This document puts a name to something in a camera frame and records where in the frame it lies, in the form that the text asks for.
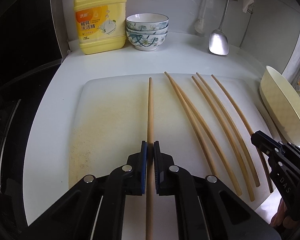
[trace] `bottle label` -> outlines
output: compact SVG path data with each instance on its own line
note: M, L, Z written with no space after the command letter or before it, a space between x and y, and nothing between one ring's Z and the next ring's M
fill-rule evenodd
M103 5L77 11L79 42L125 35L125 3Z

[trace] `metal spatula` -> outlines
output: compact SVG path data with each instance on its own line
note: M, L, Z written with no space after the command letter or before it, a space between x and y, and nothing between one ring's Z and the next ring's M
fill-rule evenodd
M229 53L229 45L228 45L228 39L226 35L222 32L221 27L223 24L223 21L225 19L225 15L227 12L229 0L226 0L225 9L223 11L223 16L219 25L219 28L214 30L210 35L209 40L209 50L217 55L227 55Z

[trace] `bowl rim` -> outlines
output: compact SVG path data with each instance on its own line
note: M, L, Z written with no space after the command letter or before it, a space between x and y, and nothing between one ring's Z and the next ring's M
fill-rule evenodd
M135 34L135 33L130 33L130 34L134 34L134 35L140 35L140 36L160 36L160 35L165 35L165 34L167 34L168 33L168 31L166 31L165 33L162 33L162 34Z
M156 14L156 15L162 15L162 16L165 16L167 19L164 20L164 21L160 21L160 22L134 22L134 21L128 20L129 17L135 16L135 15L137 15L137 14ZM130 16L128 16L128 17L126 18L126 21L127 21L127 22L131 22L131 23L164 23L164 22L166 22L166 21L168 21L168 20L169 20L169 17L168 17L168 16L166 16L166 15L164 15L164 14L160 14L160 13L136 13L136 14L130 15Z
M152 32L162 31L164 29L167 29L168 27L169 27L169 23L168 23L168 25L165 28L160 29L160 30L156 30L156 31L135 31L135 30L132 30L132 29L128 28L127 26L126 26L126 29L128 29L130 31L134 31L134 32L140 32L140 33L152 33Z
M286 94L282 91L282 89L280 88L280 86L277 84L277 82L275 81L274 77L272 76L272 74L270 73L270 71L274 71L277 72L279 75L281 75L276 69L274 69L273 67L267 65L266 66L266 72L269 74L270 78L273 80L273 82L276 84L276 86L278 87L278 89L280 90L280 92L282 93L282 95L284 96L285 100L289 103L289 106L291 107L291 109L293 110L293 112L296 114L296 116L298 117L298 120L300 121L300 115L298 113L298 111L295 109L295 107L292 105L292 103L290 102L290 100L287 98Z

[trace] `spatula head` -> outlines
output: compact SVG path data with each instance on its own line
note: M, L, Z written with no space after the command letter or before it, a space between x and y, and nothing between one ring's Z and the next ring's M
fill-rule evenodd
M214 30L210 35L209 50L217 55L227 55L229 53L228 39L220 30Z

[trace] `silver rivet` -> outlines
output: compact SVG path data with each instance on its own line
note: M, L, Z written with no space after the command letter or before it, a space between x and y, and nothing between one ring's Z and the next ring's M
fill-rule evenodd
M178 172L179 171L179 167L176 166L176 165L171 165L169 167L169 170L172 171L172 172Z
M216 183L217 178L213 175L210 175L210 176L207 177L207 181L209 181L210 183Z
M93 182L94 177L92 175L87 175L87 176L84 176L83 180L86 183L90 183L90 182Z
M122 170L123 171L131 171L132 167L130 165L124 165L124 166L122 166Z

